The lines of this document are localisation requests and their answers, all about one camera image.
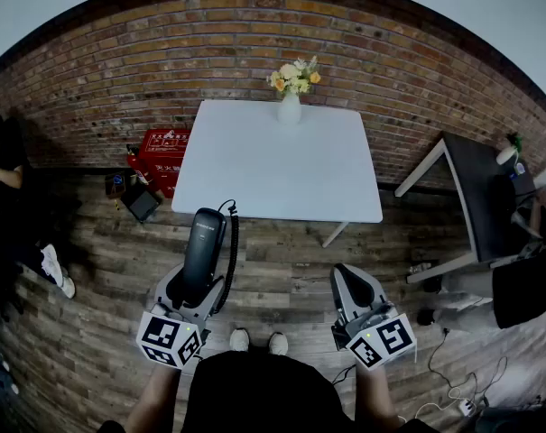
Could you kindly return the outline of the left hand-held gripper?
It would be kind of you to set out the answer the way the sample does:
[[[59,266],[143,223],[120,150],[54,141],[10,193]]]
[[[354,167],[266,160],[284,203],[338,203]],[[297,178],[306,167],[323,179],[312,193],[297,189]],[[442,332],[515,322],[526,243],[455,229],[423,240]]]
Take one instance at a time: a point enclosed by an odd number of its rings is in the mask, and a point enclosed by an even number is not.
[[[168,287],[181,272],[183,263],[174,266],[157,284],[154,305],[143,313],[136,343],[152,362],[183,369],[205,345],[209,330],[206,321],[222,308],[226,279],[219,276],[199,304],[183,301],[175,305]]]

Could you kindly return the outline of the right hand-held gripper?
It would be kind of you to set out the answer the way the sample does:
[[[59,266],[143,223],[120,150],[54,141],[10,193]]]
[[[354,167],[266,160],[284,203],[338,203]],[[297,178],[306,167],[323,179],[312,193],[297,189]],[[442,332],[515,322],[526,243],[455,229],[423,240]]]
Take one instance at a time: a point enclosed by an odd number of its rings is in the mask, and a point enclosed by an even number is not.
[[[372,371],[416,348],[409,319],[392,302],[386,302],[384,289],[374,276],[337,263],[330,282],[342,317],[331,327],[338,350],[348,350],[361,366]]]

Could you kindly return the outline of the black telephone handset with cord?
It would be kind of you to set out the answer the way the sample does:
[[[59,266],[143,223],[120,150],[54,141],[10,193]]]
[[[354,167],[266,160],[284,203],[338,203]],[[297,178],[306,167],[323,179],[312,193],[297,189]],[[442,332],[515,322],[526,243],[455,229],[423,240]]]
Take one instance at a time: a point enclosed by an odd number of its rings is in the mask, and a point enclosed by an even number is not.
[[[227,219],[221,209],[227,206],[231,222],[230,254],[227,275],[214,278],[217,261],[227,229]],[[217,314],[227,301],[234,278],[239,241],[239,218],[236,201],[228,199],[218,210],[202,207],[195,214],[185,254],[181,276],[182,301],[198,306],[208,292],[223,280],[223,290],[211,314]]]

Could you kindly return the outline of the person's left forearm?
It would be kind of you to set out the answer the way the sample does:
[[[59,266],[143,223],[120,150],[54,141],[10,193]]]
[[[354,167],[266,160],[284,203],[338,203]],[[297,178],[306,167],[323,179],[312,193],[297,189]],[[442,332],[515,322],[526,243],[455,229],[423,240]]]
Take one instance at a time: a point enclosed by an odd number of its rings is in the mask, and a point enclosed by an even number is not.
[[[172,433],[181,370],[157,364],[125,423],[126,433]]]

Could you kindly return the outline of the white square table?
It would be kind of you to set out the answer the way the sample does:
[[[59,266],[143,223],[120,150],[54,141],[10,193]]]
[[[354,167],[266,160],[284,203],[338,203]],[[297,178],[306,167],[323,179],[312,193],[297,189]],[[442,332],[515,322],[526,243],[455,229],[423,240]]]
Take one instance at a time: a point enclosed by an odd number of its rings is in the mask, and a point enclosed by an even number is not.
[[[193,214],[233,199],[241,217],[352,223],[383,220],[374,165],[358,112],[303,106],[281,124],[278,104],[204,100],[171,208]]]

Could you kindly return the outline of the person's left white shoe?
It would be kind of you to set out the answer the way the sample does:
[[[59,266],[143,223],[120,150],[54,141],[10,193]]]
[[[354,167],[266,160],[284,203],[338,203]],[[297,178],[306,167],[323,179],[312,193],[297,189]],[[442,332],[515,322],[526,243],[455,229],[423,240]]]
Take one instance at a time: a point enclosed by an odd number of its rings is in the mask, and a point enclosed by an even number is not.
[[[229,338],[231,351],[247,352],[250,346],[250,336],[244,328],[235,329]]]

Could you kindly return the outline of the person's white shoe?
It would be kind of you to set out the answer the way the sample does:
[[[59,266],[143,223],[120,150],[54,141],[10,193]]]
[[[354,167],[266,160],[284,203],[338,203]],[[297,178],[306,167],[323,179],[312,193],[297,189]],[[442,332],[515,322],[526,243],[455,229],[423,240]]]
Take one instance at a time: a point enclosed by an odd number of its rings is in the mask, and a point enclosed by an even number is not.
[[[287,355],[289,349],[287,337],[280,332],[271,335],[268,343],[268,352],[271,355]]]
[[[231,351],[247,352],[250,346],[250,336],[244,328],[235,329],[229,338]]]

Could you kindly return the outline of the black tablet case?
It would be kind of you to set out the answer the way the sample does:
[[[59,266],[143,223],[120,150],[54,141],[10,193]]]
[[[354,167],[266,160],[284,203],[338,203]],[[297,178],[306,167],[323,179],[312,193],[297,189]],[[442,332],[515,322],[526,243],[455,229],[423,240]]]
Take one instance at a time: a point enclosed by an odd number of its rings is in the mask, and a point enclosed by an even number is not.
[[[129,187],[120,200],[140,223],[146,221],[160,205],[160,200],[142,183]]]

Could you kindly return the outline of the person's black clothing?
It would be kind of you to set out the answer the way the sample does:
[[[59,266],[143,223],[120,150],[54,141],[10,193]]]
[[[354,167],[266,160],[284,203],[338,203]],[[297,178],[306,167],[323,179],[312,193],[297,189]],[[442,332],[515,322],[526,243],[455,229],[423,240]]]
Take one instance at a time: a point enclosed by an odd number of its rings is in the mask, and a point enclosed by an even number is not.
[[[394,433],[439,433],[418,419],[401,423]],[[227,351],[198,363],[180,433],[363,432],[314,367],[286,355]]]

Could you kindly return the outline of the small box with blue label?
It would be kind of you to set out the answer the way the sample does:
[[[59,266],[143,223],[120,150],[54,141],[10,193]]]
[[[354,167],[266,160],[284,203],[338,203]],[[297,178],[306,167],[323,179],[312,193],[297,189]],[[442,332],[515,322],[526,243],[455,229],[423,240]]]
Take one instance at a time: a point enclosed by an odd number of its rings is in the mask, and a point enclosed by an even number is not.
[[[125,174],[115,172],[105,176],[105,192],[109,199],[121,198],[126,190]]]

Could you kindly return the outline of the red fire extinguisher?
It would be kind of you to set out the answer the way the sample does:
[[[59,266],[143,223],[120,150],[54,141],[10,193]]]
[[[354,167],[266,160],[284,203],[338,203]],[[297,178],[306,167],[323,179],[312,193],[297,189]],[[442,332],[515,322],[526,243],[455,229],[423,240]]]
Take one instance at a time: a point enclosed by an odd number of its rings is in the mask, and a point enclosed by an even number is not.
[[[126,150],[126,161],[128,165],[134,170],[136,176],[144,185],[149,185],[151,181],[150,172],[148,171],[145,163],[138,157],[139,148],[127,144]]]

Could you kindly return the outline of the red fire equipment box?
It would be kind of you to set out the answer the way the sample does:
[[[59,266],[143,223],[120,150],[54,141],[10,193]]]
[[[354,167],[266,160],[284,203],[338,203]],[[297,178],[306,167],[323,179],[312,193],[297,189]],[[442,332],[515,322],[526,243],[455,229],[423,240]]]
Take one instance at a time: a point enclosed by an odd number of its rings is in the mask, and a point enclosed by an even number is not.
[[[166,198],[173,198],[191,130],[152,129],[144,136],[139,159]]]

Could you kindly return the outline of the white ceramic vase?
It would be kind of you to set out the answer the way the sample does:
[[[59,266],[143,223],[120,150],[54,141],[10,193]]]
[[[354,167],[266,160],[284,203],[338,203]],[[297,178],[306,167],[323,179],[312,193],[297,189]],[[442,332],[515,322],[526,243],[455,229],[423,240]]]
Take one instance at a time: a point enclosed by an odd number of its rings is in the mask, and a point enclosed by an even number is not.
[[[277,119],[285,125],[296,125],[301,120],[301,102],[297,94],[288,92],[284,95],[277,110]]]

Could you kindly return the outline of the yellow and white flower bouquet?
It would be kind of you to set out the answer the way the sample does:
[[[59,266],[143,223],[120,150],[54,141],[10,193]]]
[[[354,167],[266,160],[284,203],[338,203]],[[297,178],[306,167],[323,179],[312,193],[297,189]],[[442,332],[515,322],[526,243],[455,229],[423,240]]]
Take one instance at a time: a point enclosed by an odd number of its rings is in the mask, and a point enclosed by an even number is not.
[[[284,96],[307,94],[320,80],[316,56],[310,60],[296,59],[292,63],[285,63],[266,77],[266,83]]]

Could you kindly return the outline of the dark desk with white frame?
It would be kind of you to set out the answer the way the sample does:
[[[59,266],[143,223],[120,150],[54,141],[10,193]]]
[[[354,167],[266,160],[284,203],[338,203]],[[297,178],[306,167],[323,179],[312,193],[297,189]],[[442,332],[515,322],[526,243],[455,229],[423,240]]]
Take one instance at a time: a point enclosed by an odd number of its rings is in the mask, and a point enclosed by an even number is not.
[[[494,263],[520,252],[519,237],[511,223],[518,198],[535,189],[530,172],[510,178],[514,167],[496,161],[497,149],[456,134],[444,133],[439,142],[398,186],[402,197],[444,157],[457,189],[467,227],[468,250],[459,257],[409,275],[416,283],[480,263]]]

